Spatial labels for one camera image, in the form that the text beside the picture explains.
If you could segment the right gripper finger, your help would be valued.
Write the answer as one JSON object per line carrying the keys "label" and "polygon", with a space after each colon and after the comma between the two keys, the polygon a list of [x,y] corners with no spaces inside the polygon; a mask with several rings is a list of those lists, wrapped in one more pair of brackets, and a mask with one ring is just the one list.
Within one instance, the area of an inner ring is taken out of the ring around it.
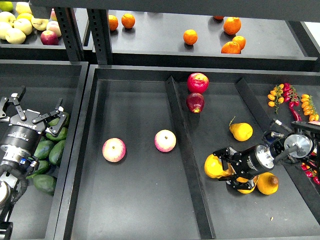
{"label": "right gripper finger", "polygon": [[251,189],[253,187],[253,182],[251,181],[252,179],[248,179],[249,182],[247,183],[241,183],[237,181],[237,178],[241,176],[237,175],[231,175],[231,176],[223,176],[219,180],[220,181],[225,181],[228,185],[230,185],[234,190],[246,190],[246,189]]}
{"label": "right gripper finger", "polygon": [[231,146],[216,150],[212,154],[221,161],[223,170],[228,170],[229,165],[238,167],[241,164],[241,153]]}

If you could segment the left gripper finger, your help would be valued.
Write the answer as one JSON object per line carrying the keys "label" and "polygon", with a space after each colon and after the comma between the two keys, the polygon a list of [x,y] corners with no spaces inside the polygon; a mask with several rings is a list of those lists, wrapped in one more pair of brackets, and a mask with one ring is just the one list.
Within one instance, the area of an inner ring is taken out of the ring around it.
{"label": "left gripper finger", "polygon": [[0,99],[0,121],[9,123],[11,117],[7,115],[6,110],[9,106],[14,106],[19,118],[22,121],[25,121],[27,119],[21,105],[20,101],[22,100],[23,96],[26,93],[26,87],[22,86],[20,88],[19,92],[14,92],[11,94],[10,97],[2,97]]}
{"label": "left gripper finger", "polygon": [[63,99],[59,98],[53,111],[33,118],[32,123],[34,125],[44,123],[44,129],[42,132],[46,132],[57,137],[62,128],[66,125],[68,118],[68,114],[64,111],[62,103]]}

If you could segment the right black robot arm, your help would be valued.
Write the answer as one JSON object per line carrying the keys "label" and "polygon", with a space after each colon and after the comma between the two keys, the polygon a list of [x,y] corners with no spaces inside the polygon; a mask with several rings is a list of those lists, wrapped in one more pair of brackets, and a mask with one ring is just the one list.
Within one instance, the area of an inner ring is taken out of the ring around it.
{"label": "right black robot arm", "polygon": [[263,143],[248,149],[237,151],[228,146],[213,152],[222,163],[225,171],[229,167],[233,173],[219,180],[225,181],[235,190],[252,190],[256,184],[254,178],[271,171],[276,164],[289,158],[292,163],[311,155],[319,149],[320,126],[303,121],[291,122],[291,128],[273,119],[270,126],[278,125],[288,131],[287,134],[268,130],[264,133]]}

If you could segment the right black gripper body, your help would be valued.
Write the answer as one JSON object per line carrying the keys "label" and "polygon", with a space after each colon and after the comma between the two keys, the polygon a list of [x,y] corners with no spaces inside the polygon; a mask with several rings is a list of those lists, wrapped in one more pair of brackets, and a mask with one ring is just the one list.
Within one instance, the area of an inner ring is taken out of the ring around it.
{"label": "right black gripper body", "polygon": [[274,168],[274,157],[268,147],[256,145],[233,155],[233,169],[242,178],[251,180],[255,176]]}

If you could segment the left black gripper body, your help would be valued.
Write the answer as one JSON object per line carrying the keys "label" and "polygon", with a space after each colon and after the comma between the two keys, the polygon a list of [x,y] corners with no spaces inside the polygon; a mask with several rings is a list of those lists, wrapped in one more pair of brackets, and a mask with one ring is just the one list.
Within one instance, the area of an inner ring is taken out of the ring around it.
{"label": "left black gripper body", "polygon": [[8,128],[0,141],[0,148],[4,151],[4,160],[20,160],[32,157],[46,129],[41,118],[34,123],[33,119],[41,114],[30,109],[22,111],[24,119],[19,114],[12,117],[2,117],[2,122],[8,123]]}

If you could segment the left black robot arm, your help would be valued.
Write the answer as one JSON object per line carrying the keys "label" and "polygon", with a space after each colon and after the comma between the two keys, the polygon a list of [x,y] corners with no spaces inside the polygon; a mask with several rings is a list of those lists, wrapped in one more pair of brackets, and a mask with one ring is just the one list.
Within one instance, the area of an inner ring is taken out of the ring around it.
{"label": "left black robot arm", "polygon": [[48,171],[46,160],[55,146],[63,145],[67,135],[69,114],[60,98],[54,110],[40,113],[23,109],[26,92],[12,93],[0,99],[0,120],[8,127],[0,141],[4,152],[0,158],[0,238],[9,240],[13,232],[10,216],[15,204],[27,191],[29,180]]}

